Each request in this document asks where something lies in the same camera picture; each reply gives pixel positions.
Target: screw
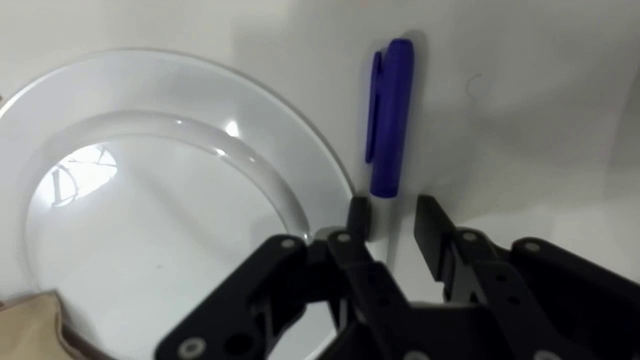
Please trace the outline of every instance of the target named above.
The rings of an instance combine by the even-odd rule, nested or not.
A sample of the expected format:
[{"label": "screw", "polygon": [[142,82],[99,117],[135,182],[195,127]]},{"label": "screw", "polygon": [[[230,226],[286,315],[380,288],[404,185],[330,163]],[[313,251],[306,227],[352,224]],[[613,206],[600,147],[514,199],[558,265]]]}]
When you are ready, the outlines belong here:
[{"label": "screw", "polygon": [[402,360],[430,360],[428,353],[418,351],[418,349],[409,349],[402,355]]},{"label": "screw", "polygon": [[180,360],[195,360],[206,351],[204,337],[188,337],[180,344],[177,355]]},{"label": "screw", "polygon": [[338,241],[350,241],[350,239],[352,239],[350,234],[346,234],[346,231],[338,234]]},{"label": "screw", "polygon": [[468,239],[468,241],[476,241],[477,234],[476,231],[462,231],[462,238]]},{"label": "screw", "polygon": [[549,349],[537,349],[534,353],[534,360],[562,360],[555,351],[549,351]]},{"label": "screw", "polygon": [[280,241],[280,245],[282,245],[282,248],[294,248],[294,245],[295,245],[295,241],[294,241],[294,239],[289,239],[289,238],[286,238],[286,239],[282,239],[282,241]]},{"label": "screw", "polygon": [[529,251],[539,251],[542,249],[539,244],[536,244],[536,241],[525,241],[524,248],[529,249]]}]

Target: brown cloth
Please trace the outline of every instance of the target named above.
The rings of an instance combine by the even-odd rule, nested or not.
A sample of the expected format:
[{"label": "brown cloth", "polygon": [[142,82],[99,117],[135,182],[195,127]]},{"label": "brown cloth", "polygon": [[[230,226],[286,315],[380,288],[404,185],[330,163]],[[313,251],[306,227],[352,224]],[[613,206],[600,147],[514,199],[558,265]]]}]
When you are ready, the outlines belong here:
[{"label": "brown cloth", "polygon": [[61,336],[61,306],[53,291],[0,310],[1,360],[86,360]]}]

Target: clear glass plate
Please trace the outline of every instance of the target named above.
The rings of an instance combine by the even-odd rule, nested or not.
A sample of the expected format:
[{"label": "clear glass plate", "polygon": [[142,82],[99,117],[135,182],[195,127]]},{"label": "clear glass plate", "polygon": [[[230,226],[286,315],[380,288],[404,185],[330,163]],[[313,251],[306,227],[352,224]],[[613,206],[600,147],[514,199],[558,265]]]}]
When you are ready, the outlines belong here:
[{"label": "clear glass plate", "polygon": [[[58,289],[69,325],[116,358],[150,358],[265,235],[344,224],[350,199],[332,153],[280,99],[146,49],[18,92],[0,111],[0,167],[1,295]],[[328,330],[313,320],[301,341]]]}]

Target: white surface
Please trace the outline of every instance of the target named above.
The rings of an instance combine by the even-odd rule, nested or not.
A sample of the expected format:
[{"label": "white surface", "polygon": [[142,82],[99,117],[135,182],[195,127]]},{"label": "white surface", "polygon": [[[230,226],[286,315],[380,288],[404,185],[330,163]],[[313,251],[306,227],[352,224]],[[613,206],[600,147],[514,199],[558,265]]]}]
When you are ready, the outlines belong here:
[{"label": "white surface", "polygon": [[404,31],[423,36],[392,226],[404,289],[437,298],[418,192],[502,244],[545,235],[640,279],[637,0],[3,0],[0,89],[102,47],[197,54],[286,97],[363,187],[368,60]]},{"label": "white surface", "polygon": [[[289,108],[162,52],[95,54],[15,94],[0,167],[3,295],[58,289],[71,327],[114,358],[152,358],[264,238],[309,238],[350,199]],[[295,347],[318,346],[330,317],[307,331]]]}]

